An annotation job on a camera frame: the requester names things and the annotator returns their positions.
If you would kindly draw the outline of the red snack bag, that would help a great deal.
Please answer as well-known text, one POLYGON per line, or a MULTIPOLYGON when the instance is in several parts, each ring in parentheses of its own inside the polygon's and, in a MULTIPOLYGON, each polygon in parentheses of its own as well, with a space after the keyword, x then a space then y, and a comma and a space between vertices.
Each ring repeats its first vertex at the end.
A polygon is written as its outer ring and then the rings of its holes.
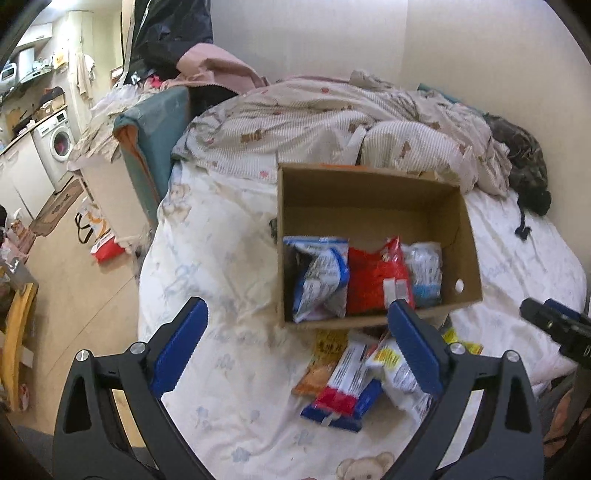
POLYGON ((396 300, 405 300, 415 307, 411 275, 400 238, 389 239, 373 253, 349 249, 346 313, 356 316, 386 311, 396 300))

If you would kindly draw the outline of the white red snack packet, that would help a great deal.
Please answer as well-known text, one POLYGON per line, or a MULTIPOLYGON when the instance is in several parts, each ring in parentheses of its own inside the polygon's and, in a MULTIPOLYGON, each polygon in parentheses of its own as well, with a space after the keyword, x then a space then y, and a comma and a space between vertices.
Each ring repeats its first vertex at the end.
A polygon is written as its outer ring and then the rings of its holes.
POLYGON ((366 360, 370 372, 381 382, 384 393, 398 410, 419 425, 427 416, 432 396, 425 393, 413 374, 398 343, 383 337, 366 360))

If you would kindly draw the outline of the red blue white packet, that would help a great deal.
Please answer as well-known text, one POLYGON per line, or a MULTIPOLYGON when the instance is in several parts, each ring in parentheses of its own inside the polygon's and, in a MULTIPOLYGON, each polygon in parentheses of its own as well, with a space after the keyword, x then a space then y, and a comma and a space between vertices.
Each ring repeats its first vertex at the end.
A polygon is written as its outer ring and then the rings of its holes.
POLYGON ((377 342, 366 338, 349 339, 348 347, 321 392, 301 410, 301 418, 315 424, 359 433, 363 417, 383 393, 382 383, 367 366, 377 342))

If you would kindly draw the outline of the yellow snack packet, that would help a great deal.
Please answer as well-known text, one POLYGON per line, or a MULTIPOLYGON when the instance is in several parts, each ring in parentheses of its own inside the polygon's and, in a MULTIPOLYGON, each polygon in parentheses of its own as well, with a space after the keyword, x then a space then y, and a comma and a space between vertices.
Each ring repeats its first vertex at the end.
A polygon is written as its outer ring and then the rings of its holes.
POLYGON ((348 344, 348 330, 318 330, 317 336, 315 336, 315 363, 321 365, 337 364, 348 344))

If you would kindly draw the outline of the wooden chair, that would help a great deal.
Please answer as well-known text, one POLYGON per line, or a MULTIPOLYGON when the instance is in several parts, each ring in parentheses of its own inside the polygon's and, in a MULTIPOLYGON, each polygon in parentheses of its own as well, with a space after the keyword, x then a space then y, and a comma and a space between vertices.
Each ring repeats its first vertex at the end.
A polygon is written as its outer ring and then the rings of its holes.
POLYGON ((4 405, 9 412, 20 409, 20 365, 25 365, 23 338, 27 322, 33 312, 37 292, 38 286, 35 283, 26 283, 20 291, 15 293, 6 316, 6 328, 2 331, 1 385, 5 393, 4 405))

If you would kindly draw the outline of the white floral bed sheet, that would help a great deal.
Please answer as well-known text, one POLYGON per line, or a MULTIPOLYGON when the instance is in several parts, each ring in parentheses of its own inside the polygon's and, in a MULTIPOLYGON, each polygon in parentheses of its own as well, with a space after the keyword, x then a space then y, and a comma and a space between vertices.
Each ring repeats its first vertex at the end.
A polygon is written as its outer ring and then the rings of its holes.
MULTIPOLYGON (((583 310, 587 279, 547 219, 532 218, 522 241, 514 199, 480 190, 463 195, 477 249, 483 299, 452 312, 462 339, 486 354, 517 351, 536 390, 572 363, 543 332, 523 321, 521 302, 553 298, 583 310)), ((158 210, 159 224, 139 281, 138 336, 149 338, 188 298, 207 303, 208 326, 164 405, 195 455, 218 479, 353 479, 387 468, 417 425, 381 397, 359 433, 301 418, 293 394, 315 334, 288 326, 270 223, 277 185, 177 164, 158 210)))

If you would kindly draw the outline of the red white shopping bag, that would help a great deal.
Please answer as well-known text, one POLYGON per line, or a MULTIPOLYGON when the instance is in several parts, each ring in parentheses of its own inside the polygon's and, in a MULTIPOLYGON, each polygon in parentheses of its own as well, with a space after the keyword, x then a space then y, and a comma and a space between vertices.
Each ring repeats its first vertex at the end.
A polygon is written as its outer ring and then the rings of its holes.
POLYGON ((98 264, 110 262, 125 253, 100 209, 87 198, 76 213, 74 223, 80 244, 89 245, 93 241, 90 254, 98 264))

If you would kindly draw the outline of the dark patterned garment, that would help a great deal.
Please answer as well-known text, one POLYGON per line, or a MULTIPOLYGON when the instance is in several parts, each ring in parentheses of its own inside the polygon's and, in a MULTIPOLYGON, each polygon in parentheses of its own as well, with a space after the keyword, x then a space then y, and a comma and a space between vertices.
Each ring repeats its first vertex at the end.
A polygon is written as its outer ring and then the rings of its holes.
POLYGON ((518 194, 521 215, 515 235, 525 241, 531 233, 531 228, 526 225, 526 212, 543 217, 552 202, 543 150, 530 132, 505 118, 487 113, 484 119, 494 139, 509 149, 507 156, 512 165, 509 184, 518 194))

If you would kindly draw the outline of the brown cardboard box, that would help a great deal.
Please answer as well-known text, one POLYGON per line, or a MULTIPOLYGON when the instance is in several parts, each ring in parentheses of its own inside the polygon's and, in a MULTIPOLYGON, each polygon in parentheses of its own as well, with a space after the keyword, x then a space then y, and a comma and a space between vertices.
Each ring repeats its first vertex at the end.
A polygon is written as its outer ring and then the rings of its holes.
POLYGON ((283 164, 277 171, 277 237, 341 237, 377 251, 390 238, 442 247, 440 305, 418 310, 423 319, 483 299, 477 249, 459 187, 392 169, 283 164))

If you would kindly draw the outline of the white kitchen cabinet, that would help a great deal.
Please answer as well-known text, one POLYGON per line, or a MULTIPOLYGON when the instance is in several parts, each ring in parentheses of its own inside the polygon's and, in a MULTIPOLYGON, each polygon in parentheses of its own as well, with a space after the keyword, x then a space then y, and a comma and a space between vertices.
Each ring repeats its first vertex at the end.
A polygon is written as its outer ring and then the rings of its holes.
POLYGON ((1 205, 11 217, 29 226, 53 193, 30 133, 1 152, 1 205))

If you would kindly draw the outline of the teal headboard cushion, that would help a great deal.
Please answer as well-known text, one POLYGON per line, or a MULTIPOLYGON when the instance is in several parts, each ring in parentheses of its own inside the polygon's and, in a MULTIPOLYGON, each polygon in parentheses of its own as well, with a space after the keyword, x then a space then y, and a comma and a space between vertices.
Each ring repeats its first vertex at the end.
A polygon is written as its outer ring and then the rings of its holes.
POLYGON ((127 173, 150 228, 168 190, 171 151, 193 118, 189 90, 172 87, 120 113, 113 125, 127 173))

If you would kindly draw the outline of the white washing machine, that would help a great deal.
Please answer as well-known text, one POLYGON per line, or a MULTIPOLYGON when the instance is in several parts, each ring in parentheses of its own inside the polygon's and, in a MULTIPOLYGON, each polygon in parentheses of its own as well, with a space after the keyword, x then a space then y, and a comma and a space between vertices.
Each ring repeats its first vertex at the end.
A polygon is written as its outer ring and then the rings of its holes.
POLYGON ((72 178, 67 161, 74 138, 66 108, 62 107, 38 122, 32 130, 32 137, 54 191, 60 192, 72 178))

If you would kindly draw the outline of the checkered beige quilt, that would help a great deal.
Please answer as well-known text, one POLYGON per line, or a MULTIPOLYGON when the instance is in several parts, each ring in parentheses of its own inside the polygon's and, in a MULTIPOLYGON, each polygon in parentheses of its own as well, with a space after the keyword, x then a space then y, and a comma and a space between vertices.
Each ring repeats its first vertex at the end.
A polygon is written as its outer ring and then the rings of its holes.
POLYGON ((463 192, 499 197, 509 193, 508 153, 469 107, 360 70, 233 97, 191 120, 172 149, 200 168, 267 183, 281 164, 365 166, 430 172, 463 192))

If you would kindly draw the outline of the pink garment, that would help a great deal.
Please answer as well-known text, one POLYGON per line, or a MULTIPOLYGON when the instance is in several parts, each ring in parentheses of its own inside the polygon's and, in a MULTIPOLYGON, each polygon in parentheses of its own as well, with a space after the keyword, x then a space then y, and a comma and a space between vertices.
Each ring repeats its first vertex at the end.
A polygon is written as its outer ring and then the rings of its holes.
POLYGON ((162 89, 216 86, 242 95, 268 85, 252 67, 211 43, 197 43, 189 48, 178 60, 176 69, 179 74, 164 81, 162 89))

